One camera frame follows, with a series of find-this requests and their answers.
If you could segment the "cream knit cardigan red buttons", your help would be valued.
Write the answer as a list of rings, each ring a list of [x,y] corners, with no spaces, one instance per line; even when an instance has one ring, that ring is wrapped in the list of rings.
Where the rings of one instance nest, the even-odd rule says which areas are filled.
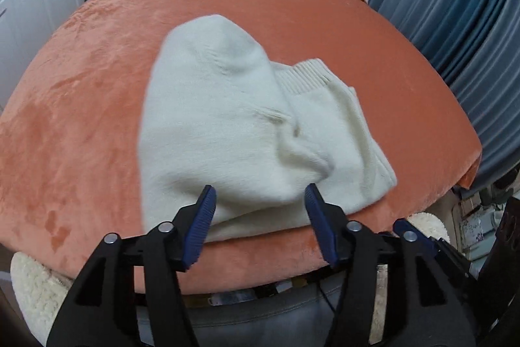
[[[348,214],[382,199],[396,173],[351,86],[323,61],[271,61],[231,20],[176,26],[152,67],[138,141],[145,229],[217,193],[208,238],[308,224],[305,188]]]

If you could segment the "orange velvet bed cover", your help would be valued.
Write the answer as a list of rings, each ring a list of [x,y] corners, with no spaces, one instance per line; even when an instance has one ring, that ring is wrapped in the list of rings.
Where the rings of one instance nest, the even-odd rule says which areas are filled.
[[[77,276],[101,237],[144,234],[138,141],[152,67],[178,25],[220,15],[271,61],[318,59],[355,90],[396,173],[382,199],[348,214],[379,232],[469,187],[482,147],[451,90],[361,0],[89,0],[32,60],[1,116],[1,241]],[[211,241],[186,293],[228,291],[323,265],[309,228]]]

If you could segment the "blue grey curtain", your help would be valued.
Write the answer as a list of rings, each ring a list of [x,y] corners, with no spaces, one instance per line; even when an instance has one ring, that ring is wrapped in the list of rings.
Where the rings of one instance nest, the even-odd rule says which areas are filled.
[[[519,162],[519,0],[369,0],[451,89],[482,145],[472,190]]]

